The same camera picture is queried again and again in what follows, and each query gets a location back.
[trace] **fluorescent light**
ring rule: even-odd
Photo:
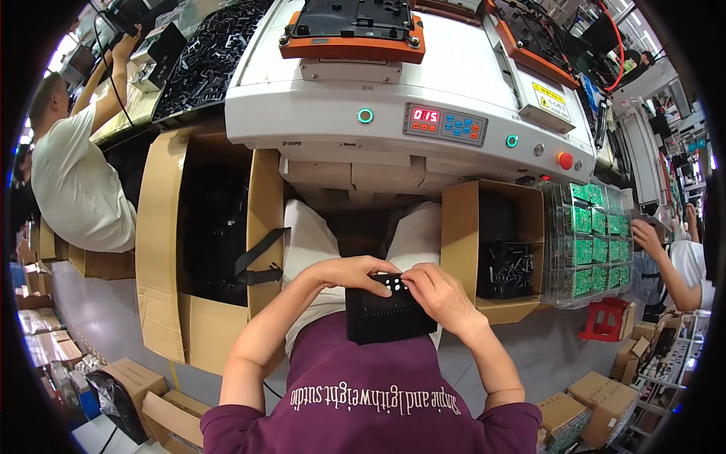
[[[656,46],[656,42],[653,41],[653,38],[650,37],[650,33],[648,33],[647,30],[643,30],[643,35],[645,36],[645,39],[647,39],[650,42],[650,45],[653,46],[653,52],[658,50],[658,46]]]

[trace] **emergency stop button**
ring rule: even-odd
[[[572,169],[574,159],[572,158],[572,155],[570,153],[561,152],[557,155],[557,162],[563,169],[570,170]]]

